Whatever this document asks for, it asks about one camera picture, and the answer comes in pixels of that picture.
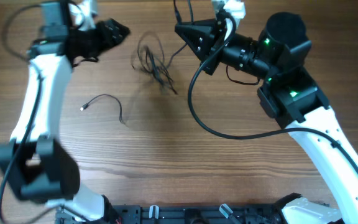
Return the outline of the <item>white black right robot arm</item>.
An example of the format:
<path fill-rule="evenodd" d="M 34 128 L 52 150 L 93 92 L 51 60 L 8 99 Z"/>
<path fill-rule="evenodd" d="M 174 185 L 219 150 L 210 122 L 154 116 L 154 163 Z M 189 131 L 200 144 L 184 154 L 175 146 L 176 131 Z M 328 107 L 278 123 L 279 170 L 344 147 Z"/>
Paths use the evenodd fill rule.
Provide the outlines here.
<path fill-rule="evenodd" d="M 220 63 L 257 78 L 257 95 L 268 117 L 307 153 L 329 187 L 340 214 L 281 199 L 275 222 L 358 223 L 358 154 L 343 133 L 327 96 L 307 72 L 311 48 L 301 17 L 278 12 L 257 40 L 236 32 L 234 17 L 220 10 L 215 19 L 177 22 L 175 32 L 200 60 L 199 72 L 213 74 Z"/>

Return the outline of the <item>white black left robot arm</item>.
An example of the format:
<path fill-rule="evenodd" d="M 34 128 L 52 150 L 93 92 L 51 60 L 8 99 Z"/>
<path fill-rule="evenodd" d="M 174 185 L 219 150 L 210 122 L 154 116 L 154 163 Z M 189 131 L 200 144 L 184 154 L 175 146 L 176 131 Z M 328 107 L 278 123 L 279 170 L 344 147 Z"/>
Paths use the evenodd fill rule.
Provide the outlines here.
<path fill-rule="evenodd" d="M 29 81 L 21 115 L 9 142 L 0 144 L 1 187 L 22 202 L 56 210 L 57 222 L 121 223 L 107 197 L 81 182 L 77 163 L 60 144 L 59 127 L 74 68 L 97 62 L 130 30 L 114 19 L 96 22 L 95 1 L 47 1 L 38 8 L 44 25 L 22 56 Z"/>

